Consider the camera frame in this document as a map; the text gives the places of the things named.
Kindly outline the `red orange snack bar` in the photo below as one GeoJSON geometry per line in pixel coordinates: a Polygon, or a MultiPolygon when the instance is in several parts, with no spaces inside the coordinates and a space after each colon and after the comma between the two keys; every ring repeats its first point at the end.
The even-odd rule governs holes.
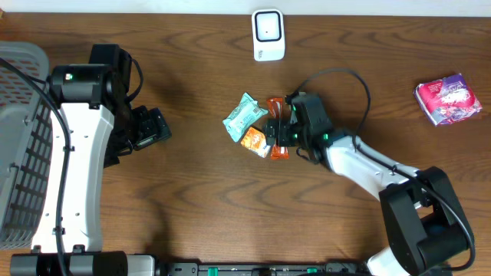
{"type": "MultiPolygon", "coordinates": [[[[267,99],[269,113],[275,119],[281,119],[283,115],[283,99],[281,97],[272,97],[267,99]]],[[[271,149],[271,159],[289,159],[288,148],[274,145],[271,149]]]]}

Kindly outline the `teal wet wipes pack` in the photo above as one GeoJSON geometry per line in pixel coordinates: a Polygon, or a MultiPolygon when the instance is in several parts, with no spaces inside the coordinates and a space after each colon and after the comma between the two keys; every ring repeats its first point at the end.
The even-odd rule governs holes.
{"type": "Polygon", "coordinates": [[[247,129],[268,111],[259,106],[259,102],[248,93],[244,93],[239,105],[225,118],[222,123],[232,140],[237,143],[247,129]]]}

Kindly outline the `purple red tissue pack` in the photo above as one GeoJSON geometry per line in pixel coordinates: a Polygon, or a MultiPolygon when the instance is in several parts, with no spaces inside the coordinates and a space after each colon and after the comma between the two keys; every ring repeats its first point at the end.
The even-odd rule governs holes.
{"type": "Polygon", "coordinates": [[[483,108],[462,74],[418,84],[414,96],[435,127],[466,120],[483,108]]]}

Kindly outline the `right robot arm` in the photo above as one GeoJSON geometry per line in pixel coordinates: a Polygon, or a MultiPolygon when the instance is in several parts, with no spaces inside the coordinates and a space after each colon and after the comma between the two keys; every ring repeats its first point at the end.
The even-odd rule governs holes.
{"type": "Polygon", "coordinates": [[[398,163],[359,136],[334,128],[321,99],[288,97],[291,116],[270,118],[263,130],[269,145],[295,146],[305,159],[350,179],[381,204],[388,247],[366,262],[372,275],[452,274],[448,260],[463,251],[476,257],[473,232],[446,173],[398,163]]]}

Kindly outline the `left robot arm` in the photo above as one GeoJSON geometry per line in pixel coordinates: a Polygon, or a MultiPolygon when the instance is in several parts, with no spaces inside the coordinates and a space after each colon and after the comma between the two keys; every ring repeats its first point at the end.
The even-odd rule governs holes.
{"type": "Polygon", "coordinates": [[[132,107],[137,61],[95,44],[86,64],[50,67],[27,42],[1,44],[1,247],[13,275],[165,275],[154,255],[105,251],[104,169],[167,140],[157,108],[132,107]]]}

